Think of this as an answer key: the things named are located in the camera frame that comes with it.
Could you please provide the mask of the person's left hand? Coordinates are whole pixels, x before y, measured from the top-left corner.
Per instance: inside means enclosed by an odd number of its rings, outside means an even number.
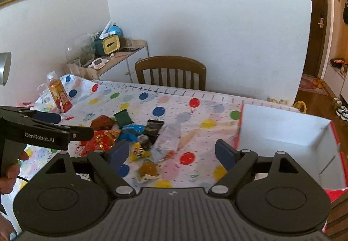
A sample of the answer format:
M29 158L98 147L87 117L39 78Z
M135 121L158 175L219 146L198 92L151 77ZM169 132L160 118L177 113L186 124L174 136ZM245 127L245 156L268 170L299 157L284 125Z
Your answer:
M6 174L1 177L1 194L11 193L19 173L19 163L15 163L7 168ZM10 240L11 233L15 233L15 229L13 228L11 222L4 218L1 214L1 240Z

